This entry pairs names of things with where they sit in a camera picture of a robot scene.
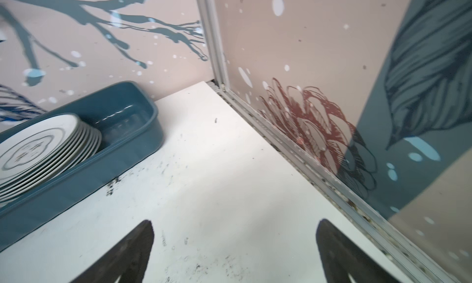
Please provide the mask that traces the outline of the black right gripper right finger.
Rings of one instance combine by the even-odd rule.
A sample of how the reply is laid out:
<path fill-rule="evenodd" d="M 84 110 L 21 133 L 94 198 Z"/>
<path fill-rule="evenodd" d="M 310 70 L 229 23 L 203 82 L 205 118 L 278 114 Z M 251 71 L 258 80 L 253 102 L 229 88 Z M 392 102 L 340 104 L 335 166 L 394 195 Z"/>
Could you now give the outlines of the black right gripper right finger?
<path fill-rule="evenodd" d="M 328 283 L 397 283 L 329 220 L 318 224 L 316 241 Z"/>

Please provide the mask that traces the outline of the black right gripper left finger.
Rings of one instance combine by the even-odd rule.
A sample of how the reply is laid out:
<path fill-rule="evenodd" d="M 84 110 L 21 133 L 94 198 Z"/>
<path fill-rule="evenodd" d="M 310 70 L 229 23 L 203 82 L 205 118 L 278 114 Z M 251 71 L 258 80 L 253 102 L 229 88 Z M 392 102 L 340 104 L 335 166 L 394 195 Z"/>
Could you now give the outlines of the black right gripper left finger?
<path fill-rule="evenodd" d="M 143 220 L 93 265 L 73 279 L 73 282 L 141 283 L 153 243 L 152 223 Z"/>

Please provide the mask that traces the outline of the green ring plate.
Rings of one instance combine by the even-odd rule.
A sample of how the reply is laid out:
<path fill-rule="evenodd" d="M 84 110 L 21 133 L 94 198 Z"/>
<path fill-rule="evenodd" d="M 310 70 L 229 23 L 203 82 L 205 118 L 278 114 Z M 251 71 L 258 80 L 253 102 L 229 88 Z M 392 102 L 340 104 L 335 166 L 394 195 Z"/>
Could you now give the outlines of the green ring plate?
<path fill-rule="evenodd" d="M 46 155 L 19 175 L 1 182 L 1 199 L 10 200 L 38 186 L 93 156 L 98 150 L 102 135 L 86 123 L 63 145 Z"/>

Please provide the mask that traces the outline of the white plate black flower outline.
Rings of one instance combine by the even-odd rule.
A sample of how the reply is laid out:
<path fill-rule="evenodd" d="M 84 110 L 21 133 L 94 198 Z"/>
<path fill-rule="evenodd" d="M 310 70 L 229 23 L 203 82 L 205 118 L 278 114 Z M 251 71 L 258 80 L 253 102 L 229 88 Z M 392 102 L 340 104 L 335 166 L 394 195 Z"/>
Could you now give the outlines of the white plate black flower outline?
<path fill-rule="evenodd" d="M 77 131 L 75 114 L 41 120 L 1 142 L 1 185 L 19 178 L 46 160 Z"/>

